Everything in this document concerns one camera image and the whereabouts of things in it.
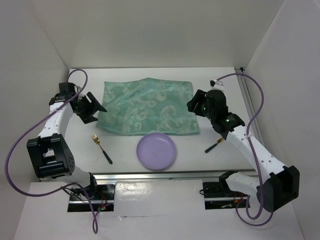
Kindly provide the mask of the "teal patterned satin cloth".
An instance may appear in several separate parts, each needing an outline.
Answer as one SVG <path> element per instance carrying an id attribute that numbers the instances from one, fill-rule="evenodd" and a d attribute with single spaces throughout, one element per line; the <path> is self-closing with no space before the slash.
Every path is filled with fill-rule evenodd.
<path id="1" fill-rule="evenodd" d="M 164 133 L 175 136 L 200 132 L 187 102 L 194 96 L 190 81 L 144 78 L 104 83 L 102 106 L 96 127 L 120 136 Z"/>

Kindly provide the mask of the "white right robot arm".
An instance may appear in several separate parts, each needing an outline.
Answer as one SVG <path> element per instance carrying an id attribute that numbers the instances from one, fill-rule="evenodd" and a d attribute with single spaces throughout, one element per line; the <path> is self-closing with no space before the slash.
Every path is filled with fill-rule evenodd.
<path id="1" fill-rule="evenodd" d="M 300 172 L 295 166 L 286 166 L 251 134 L 249 127 L 235 113 L 229 111 L 224 92 L 213 88 L 197 90 L 187 103 L 189 112 L 206 117 L 221 137 L 237 148 L 247 159 L 258 177 L 249 177 L 230 170 L 219 177 L 218 190 L 223 196 L 240 192 L 256 197 L 271 213 L 299 196 Z"/>

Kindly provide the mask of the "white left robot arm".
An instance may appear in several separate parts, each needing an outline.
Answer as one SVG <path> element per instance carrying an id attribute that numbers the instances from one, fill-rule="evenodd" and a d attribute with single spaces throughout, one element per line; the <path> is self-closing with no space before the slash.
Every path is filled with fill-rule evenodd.
<path id="1" fill-rule="evenodd" d="M 65 82 L 59 84 L 59 93 L 49 101 L 51 117 L 36 138 L 27 141 L 27 151 L 39 179 L 56 180 L 66 183 L 78 183 L 81 189 L 74 190 L 76 195 L 83 195 L 92 200 L 97 197 L 99 187 L 94 175 L 76 166 L 65 134 L 69 120 L 77 115 L 84 124 L 96 122 L 96 112 L 106 109 L 91 92 L 77 96 L 75 84 Z"/>

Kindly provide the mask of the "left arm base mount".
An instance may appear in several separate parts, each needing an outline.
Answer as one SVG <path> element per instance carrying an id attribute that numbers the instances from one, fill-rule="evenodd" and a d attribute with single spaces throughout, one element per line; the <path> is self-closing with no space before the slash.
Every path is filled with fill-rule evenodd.
<path id="1" fill-rule="evenodd" d="M 113 212 L 116 183 L 98 184 L 95 191 L 86 189 L 95 212 Z M 69 195 L 68 213 L 90 212 L 90 204 L 84 192 L 80 188 L 67 187 L 64 190 Z"/>

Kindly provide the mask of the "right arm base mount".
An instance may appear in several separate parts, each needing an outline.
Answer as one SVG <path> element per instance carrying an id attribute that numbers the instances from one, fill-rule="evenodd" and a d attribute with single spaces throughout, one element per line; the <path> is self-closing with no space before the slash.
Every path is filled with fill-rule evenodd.
<path id="1" fill-rule="evenodd" d="M 204 197 L 206 210 L 235 209 L 246 207 L 247 195 L 235 191 L 223 191 L 218 182 L 203 182 L 199 194 Z"/>

